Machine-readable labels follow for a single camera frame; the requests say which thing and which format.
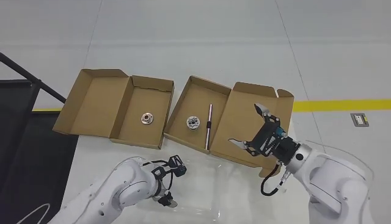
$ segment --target open cardboard box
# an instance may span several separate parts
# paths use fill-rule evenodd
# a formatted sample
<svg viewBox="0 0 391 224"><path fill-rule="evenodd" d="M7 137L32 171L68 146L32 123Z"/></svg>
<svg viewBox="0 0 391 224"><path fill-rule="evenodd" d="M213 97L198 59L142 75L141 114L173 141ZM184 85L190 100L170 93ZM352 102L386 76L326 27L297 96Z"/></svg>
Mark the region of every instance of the open cardboard box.
<svg viewBox="0 0 391 224"><path fill-rule="evenodd" d="M254 104L260 103L281 120L281 126L288 131L293 95L285 90L277 92L272 87L237 82L231 90L195 76L191 76L175 106L164 130L164 136L174 142L217 157L228 159L250 167L262 167L261 177L268 175L276 165L274 157L252 157L228 139L251 141L264 121L255 111ZM213 104L210 148L206 149L206 122L209 105ZM201 125L191 131L186 119L195 115Z"/></svg>
<svg viewBox="0 0 391 224"><path fill-rule="evenodd" d="M160 149L174 82L121 70L80 71L54 131L108 137L115 143ZM154 117L141 123L144 113Z"/></svg>
<svg viewBox="0 0 391 224"><path fill-rule="evenodd" d="M171 114L164 130L164 136L174 142L208 154L206 122L208 121L209 105L213 105L211 142L230 92L229 87L191 76ZM191 131L186 125L186 120L192 115L200 119L200 126L195 131Z"/></svg>
<svg viewBox="0 0 391 224"><path fill-rule="evenodd" d="M260 176L267 176L276 165L274 156L253 157L228 139L251 141L254 138L265 123L255 111L255 103L266 106L270 113L279 117L281 127L288 132L293 100L293 95L286 90L278 89L276 92L272 87L237 82L213 137L211 153L250 167L262 167Z"/></svg>

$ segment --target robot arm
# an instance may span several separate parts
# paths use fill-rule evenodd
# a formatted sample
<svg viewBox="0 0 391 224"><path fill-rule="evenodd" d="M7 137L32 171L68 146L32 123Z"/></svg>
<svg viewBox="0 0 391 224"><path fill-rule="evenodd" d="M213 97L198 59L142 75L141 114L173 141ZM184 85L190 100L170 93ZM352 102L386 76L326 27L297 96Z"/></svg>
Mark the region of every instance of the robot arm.
<svg viewBox="0 0 391 224"><path fill-rule="evenodd" d="M74 200L71 200L53 217L49 224L108 224L112 223L123 208L141 200L153 198L163 206L176 207L171 193L167 193L162 179L168 173L179 177L186 173L186 167L179 156L173 156L166 166L156 167L152 172L142 167L149 164L140 157L126 159L119 163L110 175L95 182Z"/></svg>
<svg viewBox="0 0 391 224"><path fill-rule="evenodd" d="M367 180L359 167L301 145L288 137L280 127L279 118L271 115L267 108L255 104L255 110L265 119L265 123L254 139L251 142L236 139L229 141L252 156L273 155L286 166L280 185L291 174L303 184L310 194L310 223L373 223L369 212ZM319 157L324 159L324 163L317 167L315 161ZM271 193L264 193L263 189L261 191L271 196L278 188Z"/></svg>

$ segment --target table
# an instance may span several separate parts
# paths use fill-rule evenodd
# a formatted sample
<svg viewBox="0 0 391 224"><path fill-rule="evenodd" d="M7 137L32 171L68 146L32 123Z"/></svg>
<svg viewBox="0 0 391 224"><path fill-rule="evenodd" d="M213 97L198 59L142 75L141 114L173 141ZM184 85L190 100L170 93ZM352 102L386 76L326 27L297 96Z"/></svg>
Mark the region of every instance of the table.
<svg viewBox="0 0 391 224"><path fill-rule="evenodd" d="M293 124L289 135L296 138ZM66 204L94 180L105 177L123 159L142 156L149 160L178 154L188 171L174 177L174 209L153 200L144 200L125 208L115 220L120 223L301 223L309 222L309 195L292 176L286 192L272 197L260 193L260 168L250 168L164 139L161 150L112 143L102 137L80 136L62 204ZM279 182L283 170L266 183L270 191Z"/></svg>

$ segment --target yellow floor stripe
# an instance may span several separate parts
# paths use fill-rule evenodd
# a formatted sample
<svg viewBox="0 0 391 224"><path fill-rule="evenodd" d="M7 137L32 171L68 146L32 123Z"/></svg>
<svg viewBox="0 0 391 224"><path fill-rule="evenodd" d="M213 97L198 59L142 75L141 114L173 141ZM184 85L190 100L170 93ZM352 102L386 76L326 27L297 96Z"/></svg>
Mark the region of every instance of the yellow floor stripe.
<svg viewBox="0 0 391 224"><path fill-rule="evenodd" d="M348 110L391 110L391 99L296 101L293 112L321 112ZM35 112L61 111L61 108L34 109Z"/></svg>

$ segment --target floor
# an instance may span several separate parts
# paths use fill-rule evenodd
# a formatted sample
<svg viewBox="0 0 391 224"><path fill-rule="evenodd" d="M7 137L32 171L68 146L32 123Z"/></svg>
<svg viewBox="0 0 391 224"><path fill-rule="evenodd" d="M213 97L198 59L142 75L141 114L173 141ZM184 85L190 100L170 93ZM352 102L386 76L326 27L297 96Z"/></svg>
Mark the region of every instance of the floor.
<svg viewBox="0 0 391 224"><path fill-rule="evenodd" d="M80 69L120 68L173 79L176 99L192 74L296 101L391 98L391 0L0 0L0 13L0 51L64 96ZM18 76L0 64L0 78ZM35 107L61 104L41 92ZM294 113L293 128L374 169L371 211L386 223L391 112L359 112L370 127L343 111Z"/></svg>

